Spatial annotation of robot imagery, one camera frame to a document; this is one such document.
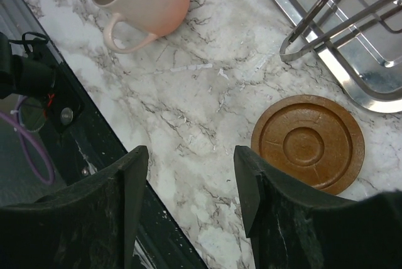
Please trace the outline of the pink mug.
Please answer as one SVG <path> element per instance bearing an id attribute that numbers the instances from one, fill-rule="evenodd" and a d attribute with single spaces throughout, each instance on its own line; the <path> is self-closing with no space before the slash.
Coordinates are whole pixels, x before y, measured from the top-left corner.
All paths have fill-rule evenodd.
<path id="1" fill-rule="evenodd" d="M 190 0 L 92 0 L 96 6 L 112 14 L 103 30 L 106 47 L 120 54 L 132 53 L 162 36 L 175 31 L 185 19 Z M 113 39 L 113 29 L 118 22 L 125 22 L 148 35 L 138 45 L 118 47 Z"/>

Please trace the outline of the brown wooden coaster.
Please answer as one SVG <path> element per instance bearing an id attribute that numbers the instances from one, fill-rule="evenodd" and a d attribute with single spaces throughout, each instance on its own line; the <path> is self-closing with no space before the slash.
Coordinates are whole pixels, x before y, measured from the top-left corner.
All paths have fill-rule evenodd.
<path id="1" fill-rule="evenodd" d="M 251 149 L 278 170 L 332 195 L 352 185 L 365 157 L 353 115 L 330 99 L 307 94 L 270 105 L 255 124 Z"/>

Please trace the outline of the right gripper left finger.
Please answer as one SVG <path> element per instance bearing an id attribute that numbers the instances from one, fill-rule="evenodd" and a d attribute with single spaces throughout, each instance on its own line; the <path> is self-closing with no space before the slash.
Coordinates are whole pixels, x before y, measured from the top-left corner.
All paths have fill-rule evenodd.
<path id="1" fill-rule="evenodd" d="M 1 268 L 134 268 L 148 149 L 31 204 L 1 208 Z"/>

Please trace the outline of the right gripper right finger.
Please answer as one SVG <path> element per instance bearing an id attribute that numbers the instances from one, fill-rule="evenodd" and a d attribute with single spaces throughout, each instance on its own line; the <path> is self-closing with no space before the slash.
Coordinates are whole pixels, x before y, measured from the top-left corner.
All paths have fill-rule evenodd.
<path id="1" fill-rule="evenodd" d="M 401 192 L 348 200 L 234 151 L 246 236 L 256 268 L 400 268 Z"/>

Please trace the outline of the stainless steel tray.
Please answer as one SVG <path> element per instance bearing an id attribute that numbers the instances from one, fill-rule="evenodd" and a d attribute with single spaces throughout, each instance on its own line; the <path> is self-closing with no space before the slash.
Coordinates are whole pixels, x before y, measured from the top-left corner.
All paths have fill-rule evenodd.
<path id="1" fill-rule="evenodd" d="M 297 25 L 318 0 L 274 1 L 291 23 Z M 376 1 L 329 0 L 286 53 L 299 51 Z M 401 5 L 401 0 L 383 7 L 377 15 L 397 4 Z M 368 16 L 313 52 L 358 105 L 377 113 L 397 113 L 401 111 L 401 11 L 389 17 L 384 25 L 375 23 L 346 44 L 335 44 L 372 19 L 374 16 Z"/>

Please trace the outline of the metal tongs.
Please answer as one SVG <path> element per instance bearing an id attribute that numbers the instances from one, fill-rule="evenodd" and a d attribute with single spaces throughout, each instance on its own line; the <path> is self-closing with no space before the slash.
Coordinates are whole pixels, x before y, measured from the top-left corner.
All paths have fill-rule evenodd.
<path id="1" fill-rule="evenodd" d="M 286 49 L 307 29 L 310 27 L 310 24 L 313 22 L 314 17 L 322 10 L 322 8 L 327 4 L 329 0 L 318 0 L 314 6 L 309 10 L 307 15 L 297 24 L 297 26 L 293 29 L 293 31 L 289 34 L 289 36 L 283 41 L 280 47 L 280 58 L 283 62 L 292 62 L 294 60 L 299 59 L 300 57 L 306 55 L 307 53 L 316 50 L 322 46 L 324 46 L 328 41 L 332 38 L 338 36 L 345 30 L 349 29 L 351 26 L 357 24 L 358 22 L 366 19 L 368 16 L 374 16 L 374 19 L 368 21 L 362 26 L 358 27 L 356 30 L 351 31 L 351 33 L 347 36 L 342 37 L 338 41 L 335 42 L 336 45 L 344 45 L 349 42 L 351 39 L 362 33 L 365 29 L 370 28 L 375 23 L 380 23 L 382 25 L 385 24 L 385 21 L 395 15 L 396 13 L 401 11 L 401 5 L 397 4 L 395 7 L 384 13 L 383 15 L 377 15 L 377 12 L 383 7 L 387 6 L 390 3 L 396 3 L 397 0 L 378 0 L 370 6 L 366 7 L 362 11 L 359 11 L 355 15 L 351 16 L 347 20 L 343 21 L 341 24 L 336 27 L 328 30 L 326 33 L 320 35 L 299 51 L 294 53 L 286 53 Z"/>

